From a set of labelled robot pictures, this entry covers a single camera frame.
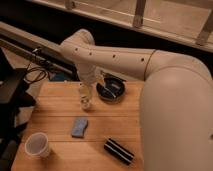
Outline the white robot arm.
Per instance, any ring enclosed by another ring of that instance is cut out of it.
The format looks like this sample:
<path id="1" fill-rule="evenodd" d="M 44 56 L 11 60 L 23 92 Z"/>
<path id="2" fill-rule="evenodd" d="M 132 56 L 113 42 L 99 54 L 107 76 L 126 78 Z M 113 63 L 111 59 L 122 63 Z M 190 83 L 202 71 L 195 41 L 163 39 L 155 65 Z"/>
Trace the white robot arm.
<path id="1" fill-rule="evenodd" d="M 213 171 L 213 78 L 198 59 L 157 49 L 97 46 L 80 29 L 60 44 L 80 79 L 97 66 L 144 82 L 140 126 L 144 171 Z"/>

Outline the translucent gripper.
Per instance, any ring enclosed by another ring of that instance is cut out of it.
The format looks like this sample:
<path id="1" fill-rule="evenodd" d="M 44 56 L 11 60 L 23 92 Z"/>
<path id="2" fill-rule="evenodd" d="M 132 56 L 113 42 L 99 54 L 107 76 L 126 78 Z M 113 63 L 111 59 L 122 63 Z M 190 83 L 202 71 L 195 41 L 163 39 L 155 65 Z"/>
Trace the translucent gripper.
<path id="1" fill-rule="evenodd" d="M 83 82 L 79 85 L 79 93 L 81 98 L 92 99 L 94 95 L 94 87 L 92 84 L 85 84 Z"/>

